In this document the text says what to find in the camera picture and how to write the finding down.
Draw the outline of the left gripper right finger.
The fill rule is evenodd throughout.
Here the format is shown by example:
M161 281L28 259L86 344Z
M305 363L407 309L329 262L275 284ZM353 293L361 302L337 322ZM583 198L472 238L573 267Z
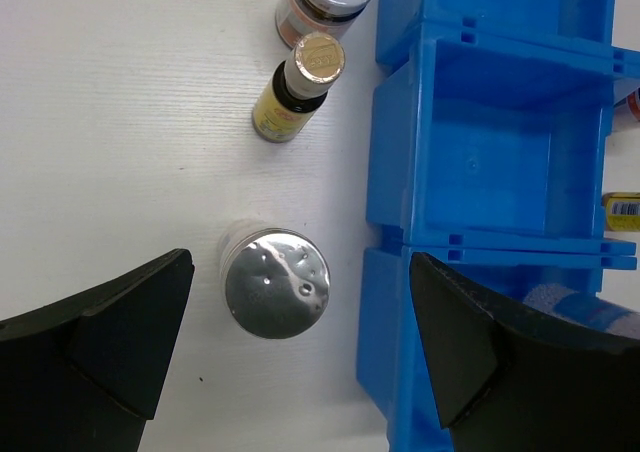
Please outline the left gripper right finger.
M410 290L439 422L457 451L635 451L639 339L566 322L426 253Z

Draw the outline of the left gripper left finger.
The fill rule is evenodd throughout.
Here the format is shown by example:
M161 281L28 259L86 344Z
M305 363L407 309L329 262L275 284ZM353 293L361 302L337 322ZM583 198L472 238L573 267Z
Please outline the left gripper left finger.
M4 451L135 451L154 419L194 276L174 249L1 322Z

